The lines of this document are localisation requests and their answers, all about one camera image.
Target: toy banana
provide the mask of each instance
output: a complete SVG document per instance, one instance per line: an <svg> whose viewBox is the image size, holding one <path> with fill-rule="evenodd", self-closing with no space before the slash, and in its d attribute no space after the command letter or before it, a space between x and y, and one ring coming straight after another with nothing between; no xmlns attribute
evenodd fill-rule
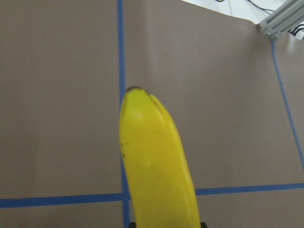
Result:
<svg viewBox="0 0 304 228"><path fill-rule="evenodd" d="M137 228L200 228L179 133L160 101L139 87L124 95L120 146Z"/></svg>

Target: yellow banana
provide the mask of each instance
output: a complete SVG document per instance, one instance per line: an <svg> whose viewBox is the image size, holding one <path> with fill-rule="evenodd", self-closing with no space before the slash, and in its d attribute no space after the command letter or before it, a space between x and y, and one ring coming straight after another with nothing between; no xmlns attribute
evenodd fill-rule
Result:
<svg viewBox="0 0 304 228"><path fill-rule="evenodd" d="M127 89L120 146L137 228L200 228L195 191L179 133L160 101Z"/></svg>

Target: blue stripe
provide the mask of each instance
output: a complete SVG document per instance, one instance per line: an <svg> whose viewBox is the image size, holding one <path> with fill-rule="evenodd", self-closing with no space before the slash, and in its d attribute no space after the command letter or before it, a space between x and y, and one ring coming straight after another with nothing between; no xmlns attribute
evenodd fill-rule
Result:
<svg viewBox="0 0 304 228"><path fill-rule="evenodd" d="M230 188L196 189L195 193L196 193L197 196L201 196L201 195L217 195L217 194L291 190L291 189L304 189L304 183L244 186L244 187L230 187Z"/></svg>
<svg viewBox="0 0 304 228"><path fill-rule="evenodd" d="M288 115L289 123L290 123L291 129L292 129L293 135L294 135L294 141L295 141L296 147L298 149L298 153L299 153L300 160L301 160L301 163L302 163L302 168L303 168L303 171L304 171L303 152L302 152L302 149L301 149L301 145L300 145L300 141L299 141L297 132L295 130L294 120L293 120L293 117L291 115L291 111L290 111L290 108L289 108L289 104L288 104L287 96L286 96L286 93L285 93L285 90L284 90L283 82L282 82L282 79L281 79L281 74L280 74L280 71L279 71L279 67L278 67L277 62L276 62L275 40L271 41L271 53L272 53L272 59L273 59L274 65L275 65L275 72L276 72L276 75L277 75L277 79L278 79L280 89L281 89L281 92L282 92L282 97L283 97L283 100L284 100L286 112L287 112L287 115Z"/></svg>
<svg viewBox="0 0 304 228"><path fill-rule="evenodd" d="M196 189L195 193L196 195L201 196L201 195L218 195L218 194L230 194L230 193L293 190L293 189L304 189L304 183ZM130 195L128 193L112 193L112 194L81 195L81 196L55 196L55 197L38 197L38 198L22 198L22 199L0 199L0 209L54 206L54 205L65 205L65 204L79 204L79 203L113 202L113 201L124 201L124 200L126 201L130 200Z"/></svg>
<svg viewBox="0 0 304 228"><path fill-rule="evenodd" d="M129 200L130 196L122 193L81 195L81 196L55 196L23 199L0 199L0 208L21 208L36 206L66 205L78 203L97 203Z"/></svg>
<svg viewBox="0 0 304 228"><path fill-rule="evenodd" d="M122 104L125 92L125 66L124 66L124 6L123 0L117 0L117 27L118 27L118 61L119 61L119 103ZM121 161L123 195L123 227L128 228L130 223L128 183Z"/></svg>

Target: black object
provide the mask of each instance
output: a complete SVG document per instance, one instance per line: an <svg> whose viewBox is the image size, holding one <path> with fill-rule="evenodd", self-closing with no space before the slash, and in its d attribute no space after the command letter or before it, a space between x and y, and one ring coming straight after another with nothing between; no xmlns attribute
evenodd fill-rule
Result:
<svg viewBox="0 0 304 228"><path fill-rule="evenodd" d="M204 222L201 222L201 223L200 223L200 227L201 227L201 228L208 228L207 225L206 225L206 223L204 223ZM136 228L135 222L130 222L129 228Z"/></svg>

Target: horizontal blue tape line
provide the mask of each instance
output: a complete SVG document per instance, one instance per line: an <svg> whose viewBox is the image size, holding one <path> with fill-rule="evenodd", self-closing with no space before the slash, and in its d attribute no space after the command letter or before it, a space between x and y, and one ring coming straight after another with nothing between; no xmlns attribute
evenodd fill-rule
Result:
<svg viewBox="0 0 304 228"><path fill-rule="evenodd" d="M201 195L217 195L217 194L292 190L292 189L304 189L304 183L196 189L195 193L196 195L201 196ZM78 203L113 202L113 201L122 201L122 200L130 200L130 195L123 193L111 193L111 194L81 195L81 196L54 196L54 197L38 197L38 198L22 198L22 199L0 199L0 209L54 206L54 205L66 205L66 204L78 204Z"/></svg>
<svg viewBox="0 0 304 228"><path fill-rule="evenodd" d="M197 196L201 196L201 195L217 195L217 194L257 192L257 191L291 190L291 189L304 189L304 183L244 186L244 187L230 187L230 188L196 189L195 193L196 193Z"/></svg>

